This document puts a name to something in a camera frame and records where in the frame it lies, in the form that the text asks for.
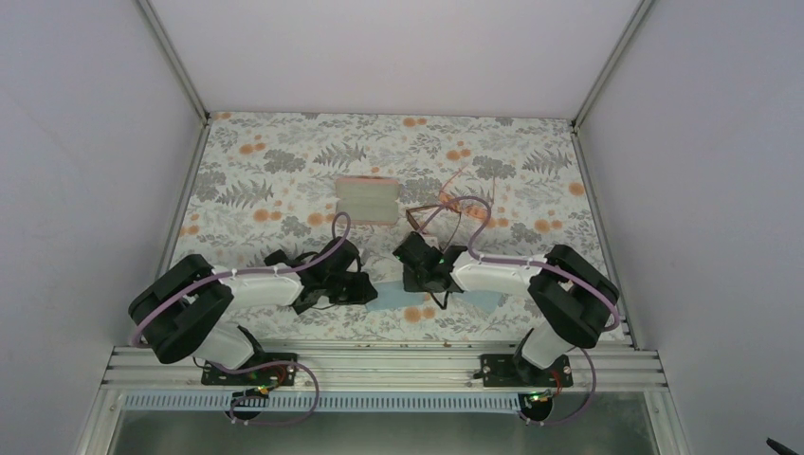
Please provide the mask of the light blue cleaning cloth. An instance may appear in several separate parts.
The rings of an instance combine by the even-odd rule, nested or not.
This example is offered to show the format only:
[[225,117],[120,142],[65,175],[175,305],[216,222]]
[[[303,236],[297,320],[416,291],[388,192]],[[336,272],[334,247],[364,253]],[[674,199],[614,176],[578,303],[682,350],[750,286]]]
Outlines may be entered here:
[[367,311],[385,311],[416,306],[422,303],[419,293],[405,290],[402,281],[379,282],[375,284],[377,297],[365,304]]

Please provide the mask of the brown sunglasses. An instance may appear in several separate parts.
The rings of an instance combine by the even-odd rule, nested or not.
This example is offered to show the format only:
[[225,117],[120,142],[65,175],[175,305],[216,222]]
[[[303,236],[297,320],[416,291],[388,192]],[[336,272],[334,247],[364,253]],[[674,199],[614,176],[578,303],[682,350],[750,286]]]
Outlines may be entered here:
[[404,213],[411,229],[440,251],[453,243],[463,221],[463,214],[456,208],[440,209],[439,205],[405,208]]

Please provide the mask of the pink glasses case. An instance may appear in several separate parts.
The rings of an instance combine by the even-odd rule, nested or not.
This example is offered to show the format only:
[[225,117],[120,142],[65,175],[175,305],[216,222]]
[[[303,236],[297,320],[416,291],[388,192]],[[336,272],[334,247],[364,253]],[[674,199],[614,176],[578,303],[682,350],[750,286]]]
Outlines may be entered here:
[[400,184],[396,179],[345,176],[335,181],[336,212],[355,225],[393,226],[400,217]]

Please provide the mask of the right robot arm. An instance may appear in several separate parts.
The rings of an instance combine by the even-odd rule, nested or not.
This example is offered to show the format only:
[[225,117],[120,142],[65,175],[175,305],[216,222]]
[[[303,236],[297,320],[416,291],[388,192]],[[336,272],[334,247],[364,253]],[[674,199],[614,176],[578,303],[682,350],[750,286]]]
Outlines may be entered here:
[[620,321],[619,289],[569,246],[540,257],[486,255],[468,246],[440,250],[412,232],[393,255],[409,292],[495,292],[532,301],[545,321],[526,333],[512,357],[513,376],[526,386],[540,383],[574,348],[595,347]]

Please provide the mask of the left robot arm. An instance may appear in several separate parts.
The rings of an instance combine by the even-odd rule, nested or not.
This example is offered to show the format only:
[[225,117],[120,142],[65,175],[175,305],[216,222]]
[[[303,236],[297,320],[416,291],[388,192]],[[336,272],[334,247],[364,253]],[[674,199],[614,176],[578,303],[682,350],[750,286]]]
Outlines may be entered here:
[[162,364],[200,357],[224,367],[242,384],[263,373],[261,348],[250,331],[226,322],[229,311],[285,307],[299,315],[321,299],[365,305],[378,292],[363,271],[358,249],[342,237],[321,252],[296,258],[278,250],[262,267],[225,271],[202,255],[180,260],[128,307],[133,343],[150,348]]

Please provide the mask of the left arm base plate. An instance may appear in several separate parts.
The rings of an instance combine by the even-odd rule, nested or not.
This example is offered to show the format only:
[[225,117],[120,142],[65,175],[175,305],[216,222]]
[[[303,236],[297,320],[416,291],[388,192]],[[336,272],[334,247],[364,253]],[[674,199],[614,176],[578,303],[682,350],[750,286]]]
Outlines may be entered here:
[[240,367],[240,370],[246,369],[246,373],[225,373],[206,362],[200,382],[204,386],[232,386],[267,391],[289,387],[294,385],[297,370],[290,362],[297,360],[298,355],[295,353],[256,354]]

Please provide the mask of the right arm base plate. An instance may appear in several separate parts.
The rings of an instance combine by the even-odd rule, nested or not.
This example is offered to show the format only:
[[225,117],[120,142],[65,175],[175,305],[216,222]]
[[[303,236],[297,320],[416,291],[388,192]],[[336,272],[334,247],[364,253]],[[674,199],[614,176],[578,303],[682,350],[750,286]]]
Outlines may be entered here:
[[486,388],[556,388],[572,387],[574,379],[569,357],[561,355],[553,364],[540,369],[513,355],[485,354],[472,376]]

